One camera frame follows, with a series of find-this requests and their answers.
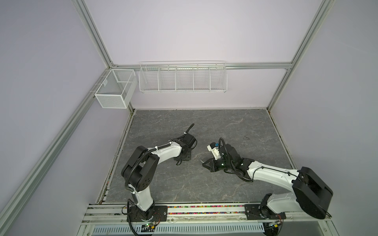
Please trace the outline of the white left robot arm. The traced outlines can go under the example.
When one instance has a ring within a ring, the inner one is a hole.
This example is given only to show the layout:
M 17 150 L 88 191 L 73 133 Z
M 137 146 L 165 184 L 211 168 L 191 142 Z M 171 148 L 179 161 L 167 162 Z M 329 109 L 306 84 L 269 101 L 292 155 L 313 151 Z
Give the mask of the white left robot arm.
M 196 138 L 185 132 L 184 135 L 170 140 L 167 144 L 153 148 L 138 146 L 135 149 L 121 171 L 125 189 L 132 194 L 134 206 L 130 207 L 130 215 L 142 221 L 153 219 L 154 214 L 159 211 L 155 207 L 149 185 L 157 166 L 169 159 L 173 159 L 176 165 L 190 161 L 196 144 Z

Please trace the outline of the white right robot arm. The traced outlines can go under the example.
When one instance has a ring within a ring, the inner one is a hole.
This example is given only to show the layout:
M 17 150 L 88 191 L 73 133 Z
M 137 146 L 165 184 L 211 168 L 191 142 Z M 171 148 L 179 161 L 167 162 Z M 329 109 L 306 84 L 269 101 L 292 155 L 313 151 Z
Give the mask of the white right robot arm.
M 242 158 L 229 144 L 213 142 L 207 149 L 213 156 L 202 166 L 210 172 L 223 171 L 247 183 L 263 181 L 288 190 L 284 194 L 266 194 L 258 206 L 248 211 L 253 218 L 280 219 L 286 212 L 304 212 L 316 219 L 329 216 L 333 191 L 311 168 L 279 168 Z

